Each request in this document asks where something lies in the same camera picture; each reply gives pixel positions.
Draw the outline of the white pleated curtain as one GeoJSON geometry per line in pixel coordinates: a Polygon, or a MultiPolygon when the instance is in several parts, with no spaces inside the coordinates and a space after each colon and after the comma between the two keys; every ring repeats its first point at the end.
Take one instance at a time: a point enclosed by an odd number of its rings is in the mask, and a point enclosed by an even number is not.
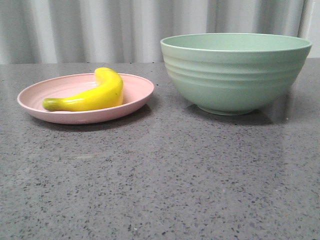
{"type": "Polygon", "coordinates": [[[163,38],[263,33],[308,39],[320,55],[317,0],[3,0],[0,62],[160,62],[163,38]]]}

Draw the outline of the green ridged bowl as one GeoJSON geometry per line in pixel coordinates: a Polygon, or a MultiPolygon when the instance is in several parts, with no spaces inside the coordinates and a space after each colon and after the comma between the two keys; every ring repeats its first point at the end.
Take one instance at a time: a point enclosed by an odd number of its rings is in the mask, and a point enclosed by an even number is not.
{"type": "Polygon", "coordinates": [[[242,115],[288,92],[312,43],[260,33],[202,33],[167,37],[161,51],[177,91],[203,111],[242,115]]]}

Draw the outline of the yellow plastic banana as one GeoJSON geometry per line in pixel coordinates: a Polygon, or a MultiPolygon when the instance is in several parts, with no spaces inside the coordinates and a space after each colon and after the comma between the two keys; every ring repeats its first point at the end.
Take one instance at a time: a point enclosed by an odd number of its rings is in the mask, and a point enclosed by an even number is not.
{"type": "Polygon", "coordinates": [[[44,109],[81,112],[117,107],[123,104],[124,83],[121,76],[111,68],[100,67],[94,72],[97,87],[63,98],[45,98],[44,109]]]}

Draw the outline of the pink ridged plate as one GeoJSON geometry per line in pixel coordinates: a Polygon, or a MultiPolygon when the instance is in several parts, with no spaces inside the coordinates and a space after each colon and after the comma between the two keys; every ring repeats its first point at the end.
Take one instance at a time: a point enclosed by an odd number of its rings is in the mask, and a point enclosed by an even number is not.
{"type": "Polygon", "coordinates": [[[50,123],[83,125],[115,120],[129,115],[150,99],[154,84],[141,76],[122,73],[123,104],[91,111],[47,111],[42,106],[45,98],[69,97],[96,86],[93,73],[60,76],[35,83],[17,96],[17,102],[31,116],[50,123]]]}

